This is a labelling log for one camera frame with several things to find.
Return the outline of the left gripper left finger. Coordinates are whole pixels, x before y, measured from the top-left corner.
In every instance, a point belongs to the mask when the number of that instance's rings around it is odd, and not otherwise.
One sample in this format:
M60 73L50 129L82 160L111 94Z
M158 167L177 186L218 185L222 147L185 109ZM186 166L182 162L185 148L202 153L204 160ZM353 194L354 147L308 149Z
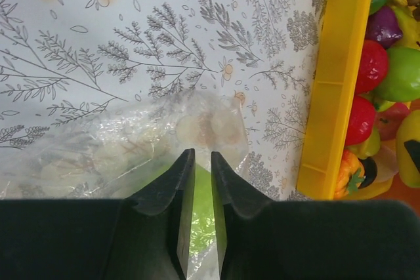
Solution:
M124 199L1 202L2 279L185 279L195 151Z

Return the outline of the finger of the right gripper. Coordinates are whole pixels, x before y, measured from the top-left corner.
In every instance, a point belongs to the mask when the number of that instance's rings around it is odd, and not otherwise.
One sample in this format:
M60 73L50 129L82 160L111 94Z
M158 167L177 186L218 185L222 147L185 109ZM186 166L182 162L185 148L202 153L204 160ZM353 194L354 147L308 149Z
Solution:
M414 165L420 165L420 142L411 139L404 142L404 147Z

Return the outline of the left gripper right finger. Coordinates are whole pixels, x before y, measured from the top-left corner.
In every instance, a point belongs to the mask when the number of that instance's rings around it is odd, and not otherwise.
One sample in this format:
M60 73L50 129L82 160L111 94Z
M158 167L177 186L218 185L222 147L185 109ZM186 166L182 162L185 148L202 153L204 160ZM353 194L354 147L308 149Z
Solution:
M274 201L211 155L221 279L418 279L419 217L393 200Z

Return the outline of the yellow fake lemon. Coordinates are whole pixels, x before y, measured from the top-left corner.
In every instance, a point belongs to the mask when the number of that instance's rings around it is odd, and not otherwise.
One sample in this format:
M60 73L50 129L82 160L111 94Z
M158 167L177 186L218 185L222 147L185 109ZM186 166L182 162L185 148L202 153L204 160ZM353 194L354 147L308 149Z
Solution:
M403 183L419 188L419 110L402 121L396 134L396 156Z

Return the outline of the dark fake plum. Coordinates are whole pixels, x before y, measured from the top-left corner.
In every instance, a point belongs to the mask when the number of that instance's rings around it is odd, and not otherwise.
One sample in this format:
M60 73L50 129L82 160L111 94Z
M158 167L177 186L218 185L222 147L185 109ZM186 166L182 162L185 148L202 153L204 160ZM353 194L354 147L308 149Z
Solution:
M372 185L372 183L374 183L377 177L377 164L372 157L368 157L366 159L359 159L359 161L361 162L365 171L365 174L364 174L365 179L358 188L359 190L361 190Z

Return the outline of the yellow green fake starfruit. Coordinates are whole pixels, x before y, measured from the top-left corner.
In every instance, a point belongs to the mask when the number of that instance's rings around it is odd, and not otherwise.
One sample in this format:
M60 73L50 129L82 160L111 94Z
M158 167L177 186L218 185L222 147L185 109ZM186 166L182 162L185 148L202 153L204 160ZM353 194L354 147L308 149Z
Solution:
M381 147L379 131L373 127L372 132L364 142L356 145L347 146L346 149L352 152L359 159L367 159L378 153Z

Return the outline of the green fake apple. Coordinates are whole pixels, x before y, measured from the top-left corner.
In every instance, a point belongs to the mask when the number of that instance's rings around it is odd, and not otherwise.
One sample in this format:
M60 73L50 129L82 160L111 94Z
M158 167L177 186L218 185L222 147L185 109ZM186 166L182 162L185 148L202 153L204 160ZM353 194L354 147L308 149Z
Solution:
M373 90L383 100L411 102L419 99L419 51L409 47L387 50L388 73Z
M190 237L190 256L209 249L215 240L211 173L199 165L196 165Z

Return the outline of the clear zip top bag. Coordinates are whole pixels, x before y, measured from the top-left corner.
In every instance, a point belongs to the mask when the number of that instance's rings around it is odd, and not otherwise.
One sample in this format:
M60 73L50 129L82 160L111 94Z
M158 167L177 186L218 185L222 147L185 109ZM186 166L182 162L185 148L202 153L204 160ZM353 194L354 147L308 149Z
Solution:
M211 172L220 153L239 175L249 173L240 102L210 92L120 106L43 132L1 158L1 202L9 199L124 199L167 171L185 150ZM209 249L188 255L203 260Z

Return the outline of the brown fake longan bunch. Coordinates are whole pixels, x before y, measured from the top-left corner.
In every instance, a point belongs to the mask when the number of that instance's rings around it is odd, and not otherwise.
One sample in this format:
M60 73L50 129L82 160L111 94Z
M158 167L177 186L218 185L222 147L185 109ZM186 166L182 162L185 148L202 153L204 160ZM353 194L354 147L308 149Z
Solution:
M420 20L420 0L407 0L409 7L415 7L412 14L416 21Z

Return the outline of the fake peach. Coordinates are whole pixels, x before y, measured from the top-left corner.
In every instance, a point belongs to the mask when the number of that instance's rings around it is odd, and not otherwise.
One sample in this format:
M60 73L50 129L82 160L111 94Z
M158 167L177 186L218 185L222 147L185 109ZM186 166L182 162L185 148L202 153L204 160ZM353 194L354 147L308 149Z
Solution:
M373 156L377 165L375 183L386 182L398 173L396 153L392 149L381 145L379 151Z

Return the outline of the red fake apple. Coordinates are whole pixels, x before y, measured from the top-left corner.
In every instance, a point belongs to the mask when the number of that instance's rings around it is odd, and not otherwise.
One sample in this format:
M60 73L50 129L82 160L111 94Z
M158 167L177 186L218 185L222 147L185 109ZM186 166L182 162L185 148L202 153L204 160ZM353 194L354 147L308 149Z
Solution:
M374 125L379 131L381 141L395 139L402 121L409 113L409 108L401 102L393 104L385 111L377 112Z

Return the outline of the orange fake persimmon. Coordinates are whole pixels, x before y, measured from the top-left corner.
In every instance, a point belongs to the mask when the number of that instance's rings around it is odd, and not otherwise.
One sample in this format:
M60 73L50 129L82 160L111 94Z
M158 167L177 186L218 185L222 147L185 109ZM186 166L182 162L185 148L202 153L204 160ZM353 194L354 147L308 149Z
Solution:
M364 166L354 153L344 150L333 198L340 199L355 193L364 180Z

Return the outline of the purple fake onion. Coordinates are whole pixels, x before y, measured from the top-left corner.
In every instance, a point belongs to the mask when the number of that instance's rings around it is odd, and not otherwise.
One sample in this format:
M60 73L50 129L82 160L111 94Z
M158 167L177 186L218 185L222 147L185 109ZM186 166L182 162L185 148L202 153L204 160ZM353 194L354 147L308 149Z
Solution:
M394 11L387 5L369 16L365 39L375 41L388 49L403 38L403 31L398 25Z

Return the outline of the yellow banana bunch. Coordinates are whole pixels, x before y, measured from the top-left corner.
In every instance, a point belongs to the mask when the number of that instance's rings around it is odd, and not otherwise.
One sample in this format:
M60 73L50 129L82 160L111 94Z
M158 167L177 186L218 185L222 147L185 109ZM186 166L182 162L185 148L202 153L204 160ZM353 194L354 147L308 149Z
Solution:
M413 17L414 7L408 5L408 0L388 0L388 6L394 11L403 33L394 46L419 50L419 22Z

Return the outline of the yellow plastic tray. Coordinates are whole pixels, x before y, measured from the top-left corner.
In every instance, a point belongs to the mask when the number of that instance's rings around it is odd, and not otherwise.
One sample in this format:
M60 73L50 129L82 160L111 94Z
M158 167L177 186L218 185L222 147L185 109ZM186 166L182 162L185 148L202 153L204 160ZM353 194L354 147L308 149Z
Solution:
M327 0L297 189L332 199L371 0Z

